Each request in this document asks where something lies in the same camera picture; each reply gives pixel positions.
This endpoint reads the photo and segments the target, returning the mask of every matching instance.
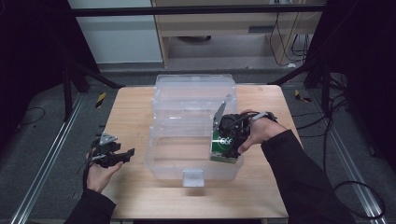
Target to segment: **white cabinet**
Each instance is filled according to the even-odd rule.
[[[68,0],[71,8],[151,7],[150,0]],[[153,16],[77,18],[97,63],[161,63]]]

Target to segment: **gray floor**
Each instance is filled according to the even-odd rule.
[[[232,74],[237,83],[267,83],[286,75],[291,68],[279,66],[271,57],[271,51],[263,36],[212,37],[202,43],[185,43],[178,39],[172,41],[170,61],[167,68],[134,68],[129,72],[114,73],[107,71],[104,76],[120,84],[153,85],[158,74]],[[316,104],[296,100],[294,90],[298,89],[305,96],[315,98],[317,90],[304,90],[299,76],[282,87],[292,115],[317,113]],[[112,104],[117,95],[116,90],[90,79],[92,85],[89,93],[83,93],[83,100],[76,121],[67,135],[57,159],[49,172],[48,178],[39,191],[29,219],[46,219],[48,223],[65,219],[77,202],[81,193],[81,173],[78,168],[83,163],[85,153],[91,141],[100,132],[99,126],[106,124]],[[101,108],[95,108],[101,92],[107,93]],[[74,93],[77,99],[81,94]],[[45,110],[42,119],[32,124],[22,125],[8,144],[9,153],[0,159],[0,220],[8,223],[17,211],[35,174],[46,159],[57,133],[63,125],[64,105],[62,86],[39,93],[30,107]],[[26,112],[23,122],[39,119],[42,109]],[[301,127],[320,117],[309,114],[294,117],[296,127]],[[385,201],[387,207],[386,222],[368,221],[356,217],[359,223],[396,223],[396,174],[388,164],[379,158],[370,156],[368,145],[347,106],[334,112],[333,131],[342,138],[350,159],[354,162],[364,181],[373,187]],[[299,131],[306,153],[320,166],[323,156],[323,137],[303,137],[323,133],[325,123]],[[336,141],[329,137],[327,141],[327,174],[334,185],[349,179],[342,156],[335,146]],[[352,187],[341,189],[339,197],[348,206],[364,213],[361,199]],[[270,223],[285,223],[285,220],[270,220]]]

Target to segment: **clear plastic container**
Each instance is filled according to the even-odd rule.
[[[231,75],[159,75],[152,99],[153,123],[145,164],[158,179],[183,179],[201,187],[205,179],[234,179],[243,164],[210,161],[213,118],[237,113]]]

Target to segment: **right hand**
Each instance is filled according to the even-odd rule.
[[[263,141],[267,141],[270,138],[285,132],[287,129],[267,118],[257,119],[250,124],[250,136],[247,140],[238,148],[239,153],[246,152],[251,146],[255,144],[261,144]]]

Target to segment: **wooden table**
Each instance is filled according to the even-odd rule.
[[[120,152],[135,155],[112,177],[104,190],[117,207],[113,218],[261,218],[287,217],[271,167],[260,146],[245,153],[236,179],[206,180],[203,188],[182,188],[181,180],[157,180],[144,164],[152,122],[152,87],[119,90],[106,132],[116,135]],[[237,85],[238,111],[272,111],[278,122],[295,126],[278,86]]]

